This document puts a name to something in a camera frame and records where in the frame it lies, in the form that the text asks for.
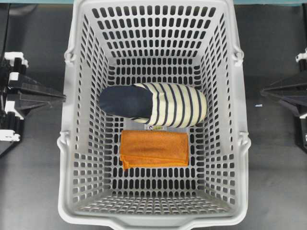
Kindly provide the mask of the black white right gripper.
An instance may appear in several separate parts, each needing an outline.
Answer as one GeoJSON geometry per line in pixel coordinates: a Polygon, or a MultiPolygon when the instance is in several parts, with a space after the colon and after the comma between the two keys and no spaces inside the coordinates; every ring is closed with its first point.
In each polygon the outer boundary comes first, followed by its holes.
{"type": "Polygon", "coordinates": [[[307,151],[307,49],[295,57],[299,64],[299,75],[278,80],[263,88],[262,96],[272,96],[289,109],[296,118],[296,143],[307,151]]]}

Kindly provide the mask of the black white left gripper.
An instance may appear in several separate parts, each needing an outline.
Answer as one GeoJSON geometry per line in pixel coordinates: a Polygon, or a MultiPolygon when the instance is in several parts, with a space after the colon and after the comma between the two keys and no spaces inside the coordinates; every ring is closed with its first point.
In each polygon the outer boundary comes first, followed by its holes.
{"type": "Polygon", "coordinates": [[[0,155],[4,156],[22,142],[24,117],[21,112],[39,107],[53,107],[66,96],[21,73],[28,61],[22,52],[5,52],[0,57],[0,155]],[[14,81],[14,89],[9,84],[14,81]]]}

